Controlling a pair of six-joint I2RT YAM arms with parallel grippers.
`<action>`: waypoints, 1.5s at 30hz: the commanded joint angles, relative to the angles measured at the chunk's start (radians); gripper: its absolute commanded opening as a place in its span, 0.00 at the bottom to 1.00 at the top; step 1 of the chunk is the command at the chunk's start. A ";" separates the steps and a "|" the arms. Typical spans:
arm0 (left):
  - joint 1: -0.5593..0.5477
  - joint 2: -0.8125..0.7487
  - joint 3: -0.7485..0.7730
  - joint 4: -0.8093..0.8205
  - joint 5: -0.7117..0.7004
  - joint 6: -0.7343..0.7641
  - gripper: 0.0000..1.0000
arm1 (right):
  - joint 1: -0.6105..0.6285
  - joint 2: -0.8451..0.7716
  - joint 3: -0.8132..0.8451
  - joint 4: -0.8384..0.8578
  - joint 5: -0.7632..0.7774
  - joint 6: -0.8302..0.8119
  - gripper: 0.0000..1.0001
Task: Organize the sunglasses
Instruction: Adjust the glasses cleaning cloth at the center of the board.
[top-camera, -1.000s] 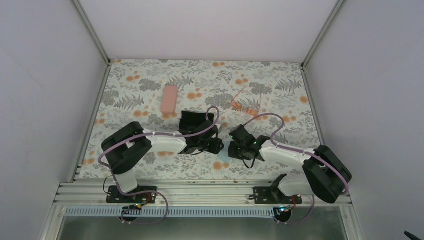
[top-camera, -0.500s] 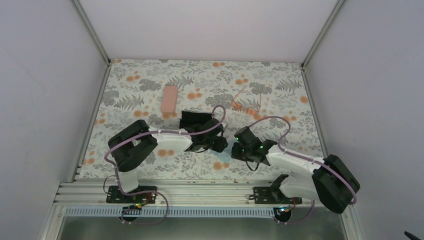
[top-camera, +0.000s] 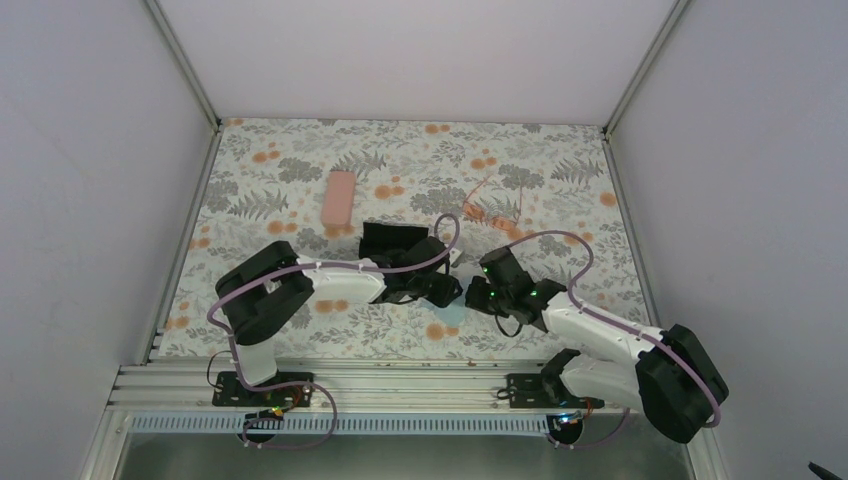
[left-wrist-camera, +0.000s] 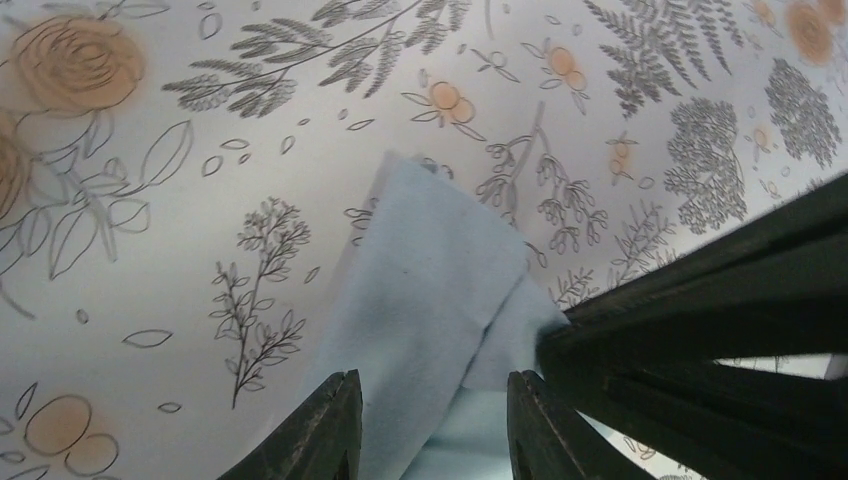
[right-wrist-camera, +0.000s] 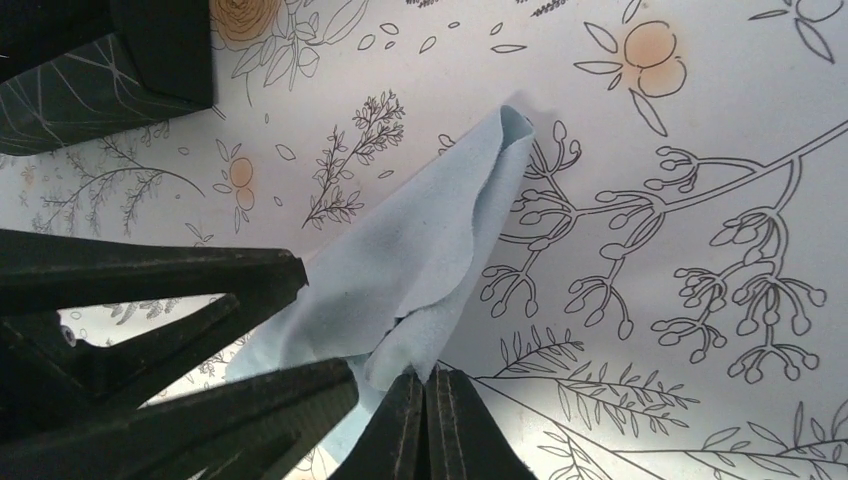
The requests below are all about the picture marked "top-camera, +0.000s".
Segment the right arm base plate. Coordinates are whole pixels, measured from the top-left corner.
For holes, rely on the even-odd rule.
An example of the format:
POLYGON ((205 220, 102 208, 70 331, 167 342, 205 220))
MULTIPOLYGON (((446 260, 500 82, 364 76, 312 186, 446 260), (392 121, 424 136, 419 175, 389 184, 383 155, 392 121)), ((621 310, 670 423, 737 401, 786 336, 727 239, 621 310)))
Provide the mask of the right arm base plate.
POLYGON ((495 393, 498 400, 506 400, 512 409, 586 409, 604 408, 605 402, 596 398, 578 398, 567 392, 549 393, 541 374, 512 373, 505 377, 505 385, 495 393))

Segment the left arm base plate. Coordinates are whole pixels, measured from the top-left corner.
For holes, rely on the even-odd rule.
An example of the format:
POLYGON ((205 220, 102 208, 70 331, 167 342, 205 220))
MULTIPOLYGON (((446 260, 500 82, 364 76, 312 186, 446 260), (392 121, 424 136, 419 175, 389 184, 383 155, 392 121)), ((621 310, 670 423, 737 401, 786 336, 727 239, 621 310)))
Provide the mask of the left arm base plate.
POLYGON ((278 372, 261 387, 279 383, 298 382, 298 385, 277 388, 268 391, 253 391, 247 389, 239 380, 235 371, 224 371, 217 375, 214 383, 215 391, 211 404, 215 407, 258 407, 283 408, 309 407, 312 400, 313 388, 301 385, 301 382, 312 382, 314 375, 308 372, 278 372))

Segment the black glasses case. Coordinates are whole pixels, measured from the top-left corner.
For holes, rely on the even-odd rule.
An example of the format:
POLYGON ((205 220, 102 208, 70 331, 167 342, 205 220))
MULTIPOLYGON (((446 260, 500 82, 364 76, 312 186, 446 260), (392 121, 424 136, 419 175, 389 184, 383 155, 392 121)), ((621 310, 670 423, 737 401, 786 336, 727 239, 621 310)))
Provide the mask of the black glasses case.
POLYGON ((366 258, 392 251, 406 252, 426 239, 428 234, 429 229, 424 226, 364 222, 358 255, 360 258, 366 258))

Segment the pink glasses case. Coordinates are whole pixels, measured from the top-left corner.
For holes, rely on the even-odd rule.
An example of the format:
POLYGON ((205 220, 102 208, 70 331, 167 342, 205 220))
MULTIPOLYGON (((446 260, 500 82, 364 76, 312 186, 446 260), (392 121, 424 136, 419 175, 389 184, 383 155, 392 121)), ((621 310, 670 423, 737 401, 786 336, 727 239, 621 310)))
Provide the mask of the pink glasses case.
POLYGON ((350 224, 357 177, 350 171, 332 171, 327 178, 320 220, 326 228, 350 224))

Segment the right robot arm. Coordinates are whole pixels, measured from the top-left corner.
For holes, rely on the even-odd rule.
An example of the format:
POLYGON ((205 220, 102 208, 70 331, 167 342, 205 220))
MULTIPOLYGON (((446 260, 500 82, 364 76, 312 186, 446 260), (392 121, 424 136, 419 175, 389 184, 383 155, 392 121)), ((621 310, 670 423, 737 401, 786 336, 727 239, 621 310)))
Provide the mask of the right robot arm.
POLYGON ((553 280, 532 279, 507 247, 484 255, 467 308, 511 317, 564 340, 542 369, 555 407, 590 398, 635 409, 665 437, 688 443, 712 425, 729 387, 696 334, 605 315, 553 280))

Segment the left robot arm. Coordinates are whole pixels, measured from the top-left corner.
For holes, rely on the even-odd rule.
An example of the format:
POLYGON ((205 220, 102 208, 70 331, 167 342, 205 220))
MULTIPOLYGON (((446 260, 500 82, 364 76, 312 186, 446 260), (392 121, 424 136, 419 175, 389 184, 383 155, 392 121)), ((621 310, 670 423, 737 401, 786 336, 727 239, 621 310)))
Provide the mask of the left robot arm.
POLYGON ((449 273, 451 250, 426 237, 408 250, 389 250, 353 261, 313 259, 276 241, 216 285, 209 323, 224 330, 239 379, 255 405, 278 391, 273 337, 302 307, 317 301, 402 305, 424 300, 445 308, 463 292, 449 273))

